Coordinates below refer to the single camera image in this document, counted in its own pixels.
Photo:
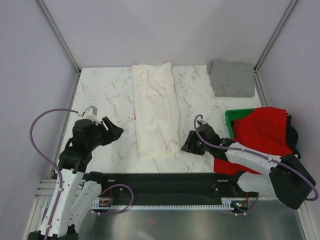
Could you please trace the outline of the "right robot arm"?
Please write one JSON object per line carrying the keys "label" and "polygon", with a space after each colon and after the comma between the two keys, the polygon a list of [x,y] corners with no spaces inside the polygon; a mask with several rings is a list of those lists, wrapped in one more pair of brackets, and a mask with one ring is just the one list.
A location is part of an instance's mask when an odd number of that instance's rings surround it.
{"label": "right robot arm", "polygon": [[294,210],[304,201],[319,198],[315,180],[294,155],[278,156],[253,150],[230,138],[219,137],[207,123],[189,132],[181,151],[200,156],[208,152],[216,160],[246,167],[247,170],[232,174],[229,191],[235,197],[255,192],[277,198]]}

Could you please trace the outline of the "white red printed t shirt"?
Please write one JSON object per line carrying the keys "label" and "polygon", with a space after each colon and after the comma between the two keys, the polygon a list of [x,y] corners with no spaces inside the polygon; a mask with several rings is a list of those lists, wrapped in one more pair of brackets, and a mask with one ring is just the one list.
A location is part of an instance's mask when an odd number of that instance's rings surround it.
{"label": "white red printed t shirt", "polygon": [[131,72],[138,157],[180,155],[180,110],[172,63],[133,65]]}

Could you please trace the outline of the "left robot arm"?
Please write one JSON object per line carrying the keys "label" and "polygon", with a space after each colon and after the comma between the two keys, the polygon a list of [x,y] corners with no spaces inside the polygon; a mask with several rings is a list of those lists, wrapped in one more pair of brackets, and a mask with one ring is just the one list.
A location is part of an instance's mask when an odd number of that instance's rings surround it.
{"label": "left robot arm", "polygon": [[110,191],[108,182],[101,179],[102,173],[86,180],[81,193],[77,188],[85,176],[93,151],[117,141],[124,130],[113,124],[108,117],[98,120],[94,115],[77,120],[72,128],[72,137],[67,141],[54,166],[56,185],[42,223],[38,230],[29,233],[29,240],[77,240],[79,228],[93,201]]}

